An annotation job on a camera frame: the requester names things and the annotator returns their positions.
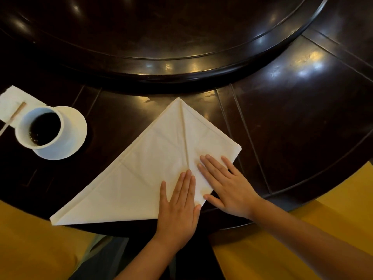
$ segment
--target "cup rim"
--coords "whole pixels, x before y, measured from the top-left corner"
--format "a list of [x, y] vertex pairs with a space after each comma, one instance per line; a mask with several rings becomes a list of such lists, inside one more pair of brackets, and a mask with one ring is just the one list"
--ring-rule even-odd
[[[34, 111], [35, 109], [39, 109], [39, 108], [50, 109], [54, 113], [56, 113], [58, 115], [58, 117], [60, 118], [61, 128], [60, 128], [60, 131], [58, 132], [57, 136], [52, 141], [48, 142], [47, 144], [40, 145], [40, 146], [33, 146], [31, 144], [26, 143], [25, 140], [21, 139], [18, 136], [17, 129], [18, 129], [18, 126], [21, 125], [21, 122], [27, 117], [27, 115], [30, 112]], [[62, 114], [56, 108], [51, 107], [51, 106], [47, 106], [47, 105], [38, 105], [38, 106], [35, 106], [34, 108], [30, 109], [25, 115], [22, 116], [21, 120], [19, 121], [18, 126], [15, 128], [16, 138], [17, 138], [18, 142], [22, 146], [30, 148], [30, 149], [41, 149], [41, 148], [45, 148], [45, 147], [48, 147], [48, 146], [52, 145], [53, 143], [55, 143], [60, 138], [60, 136], [62, 135], [63, 129], [64, 129], [64, 122], [63, 122]]]

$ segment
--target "yellow chair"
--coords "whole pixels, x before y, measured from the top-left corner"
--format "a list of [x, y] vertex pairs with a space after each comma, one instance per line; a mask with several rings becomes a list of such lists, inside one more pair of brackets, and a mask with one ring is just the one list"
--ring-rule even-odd
[[[291, 213], [373, 255], [373, 166], [368, 162], [317, 200]], [[227, 280], [319, 279], [295, 254], [255, 224], [210, 235]]]
[[25, 213], [0, 201], [0, 279], [67, 280], [105, 237]]

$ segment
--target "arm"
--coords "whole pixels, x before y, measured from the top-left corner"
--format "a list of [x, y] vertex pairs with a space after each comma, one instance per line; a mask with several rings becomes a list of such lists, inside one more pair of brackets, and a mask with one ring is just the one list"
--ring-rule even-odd
[[115, 280], [159, 279], [174, 257], [193, 236], [201, 205], [194, 206], [195, 177], [181, 173], [170, 202], [166, 183], [161, 184], [157, 231], [135, 259]]
[[198, 169], [220, 197], [204, 198], [217, 208], [257, 223], [323, 279], [373, 279], [373, 256], [259, 197], [227, 158], [222, 160], [231, 173], [210, 155], [200, 159], [205, 167]]

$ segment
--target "wooden chopstick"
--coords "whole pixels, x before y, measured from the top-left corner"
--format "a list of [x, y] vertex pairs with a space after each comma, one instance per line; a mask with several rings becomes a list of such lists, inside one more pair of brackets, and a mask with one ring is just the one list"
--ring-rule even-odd
[[23, 101], [20, 106], [18, 106], [16, 112], [10, 117], [10, 119], [6, 122], [3, 128], [0, 130], [0, 136], [5, 132], [6, 128], [13, 122], [14, 118], [21, 112], [21, 110], [26, 106], [26, 103]]

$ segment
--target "white napkin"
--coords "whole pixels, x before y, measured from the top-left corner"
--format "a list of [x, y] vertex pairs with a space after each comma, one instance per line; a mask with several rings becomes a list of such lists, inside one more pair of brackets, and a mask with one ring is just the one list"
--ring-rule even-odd
[[235, 160], [241, 146], [180, 98], [175, 99], [97, 178], [56, 212], [53, 225], [153, 219], [158, 216], [159, 190], [167, 183], [170, 200], [182, 171], [196, 178], [195, 203], [212, 188], [197, 169], [200, 155], [221, 164]]
[[26, 102], [26, 106], [10, 124], [13, 128], [18, 126], [23, 115], [29, 112], [32, 108], [37, 105], [45, 105], [45, 103], [12, 85], [0, 95], [0, 120], [7, 122], [23, 101]]

